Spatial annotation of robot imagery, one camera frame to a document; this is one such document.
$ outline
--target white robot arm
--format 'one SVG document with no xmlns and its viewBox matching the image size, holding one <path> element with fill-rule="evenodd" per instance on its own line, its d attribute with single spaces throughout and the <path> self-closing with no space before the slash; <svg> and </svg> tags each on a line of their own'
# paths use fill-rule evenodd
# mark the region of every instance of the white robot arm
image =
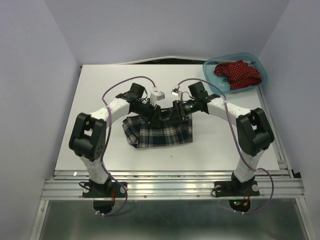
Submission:
<svg viewBox="0 0 320 240">
<path fill-rule="evenodd" d="M 171 115 L 171 123 L 183 122 L 186 115 L 201 111 L 217 116 L 236 126 L 237 141 L 244 161 L 240 158 L 231 181 L 215 182 L 214 185 L 220 188 L 220 192 L 216 192 L 216 197 L 243 196 L 246 191 L 257 184 L 254 181 L 255 172 L 253 170 L 256 169 L 264 151 L 269 148 L 275 139 L 265 112 L 261 108 L 251 110 L 225 102 L 216 94 L 209 95 L 200 81 L 188 87 L 192 99 L 186 102 L 181 100 L 173 102 L 175 111 Z M 178 88 L 173 89 L 172 94 L 175 96 L 181 95 Z M 257 196 L 259 192 L 255 191 L 252 194 Z"/>
<path fill-rule="evenodd" d="M 145 88 L 133 83 L 129 91 L 121 93 L 108 105 L 111 124 L 119 118 L 136 113 L 145 118 L 151 126 L 160 126 L 159 100 L 165 98 L 162 92 L 153 88 L 148 101 L 142 101 Z M 72 130 L 69 148 L 80 157 L 89 174 L 91 187 L 98 192 L 108 191 L 109 176 L 102 166 L 102 153 L 106 144 L 106 131 L 109 126 L 109 112 L 106 107 L 90 114 L 80 113 Z"/>
</svg>

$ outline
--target red fabric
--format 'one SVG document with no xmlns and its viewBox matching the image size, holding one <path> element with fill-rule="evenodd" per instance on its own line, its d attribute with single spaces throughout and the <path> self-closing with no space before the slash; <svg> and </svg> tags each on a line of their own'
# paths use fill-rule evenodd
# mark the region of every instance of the red fabric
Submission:
<svg viewBox="0 0 320 240">
<path fill-rule="evenodd" d="M 259 71 L 242 60 L 221 63 L 215 67 L 214 73 L 229 77 L 230 90 L 258 85 L 262 81 Z"/>
</svg>

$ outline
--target plaid skirt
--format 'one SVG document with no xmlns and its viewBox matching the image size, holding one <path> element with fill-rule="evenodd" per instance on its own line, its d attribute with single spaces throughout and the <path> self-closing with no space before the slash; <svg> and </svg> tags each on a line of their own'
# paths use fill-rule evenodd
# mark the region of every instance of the plaid skirt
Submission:
<svg viewBox="0 0 320 240">
<path fill-rule="evenodd" d="M 150 127 L 140 116 L 130 116 L 123 121 L 123 130 L 128 143 L 135 148 L 154 148 L 191 143 L 192 115 L 177 125 L 170 125 L 169 118 L 173 107 L 162 109 L 159 114 L 161 127 Z"/>
</svg>

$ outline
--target blue plastic basket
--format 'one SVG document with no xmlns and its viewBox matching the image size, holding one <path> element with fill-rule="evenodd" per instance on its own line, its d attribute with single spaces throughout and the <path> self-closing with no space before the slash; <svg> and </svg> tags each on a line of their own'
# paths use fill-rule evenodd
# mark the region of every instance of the blue plastic basket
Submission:
<svg viewBox="0 0 320 240">
<path fill-rule="evenodd" d="M 206 80 L 208 82 L 212 83 L 213 85 L 216 85 L 225 94 L 234 94 L 234 93 L 246 91 L 249 89 L 254 89 L 258 85 L 248 86 L 248 87 L 236 89 L 236 90 L 230 90 L 230 84 L 228 82 L 228 77 L 217 76 L 214 74 L 214 70 L 218 64 L 227 63 L 227 62 L 236 62 L 239 60 L 242 60 L 242 61 L 248 63 L 249 66 L 255 67 L 260 72 L 260 76 L 262 78 L 262 81 L 259 85 L 262 85 L 267 81 L 266 71 L 265 71 L 264 67 L 262 66 L 262 64 L 260 63 L 260 61 L 258 60 L 258 58 L 256 58 L 254 55 L 247 53 L 247 52 L 216 57 L 216 58 L 212 58 L 212 59 L 209 59 L 206 62 L 204 62 L 203 72 L 204 72 L 204 76 L 205 76 Z M 218 90 L 216 90 L 213 86 L 209 85 L 209 87 L 213 93 L 220 95 L 220 92 Z"/>
</svg>

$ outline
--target lavender wall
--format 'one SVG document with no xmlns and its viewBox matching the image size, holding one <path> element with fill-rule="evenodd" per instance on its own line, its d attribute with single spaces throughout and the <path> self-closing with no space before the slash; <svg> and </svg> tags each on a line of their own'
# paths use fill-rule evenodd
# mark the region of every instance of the lavender wall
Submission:
<svg viewBox="0 0 320 240">
<path fill-rule="evenodd" d="M 79 66 L 44 0 L 0 3 L 0 239 L 29 239 Z"/>
<path fill-rule="evenodd" d="M 45 0 L 75 58 L 259 55 L 289 0 Z"/>
<path fill-rule="evenodd" d="M 320 1 L 291 0 L 260 60 L 275 128 L 301 172 L 311 220 L 320 239 Z"/>
</svg>

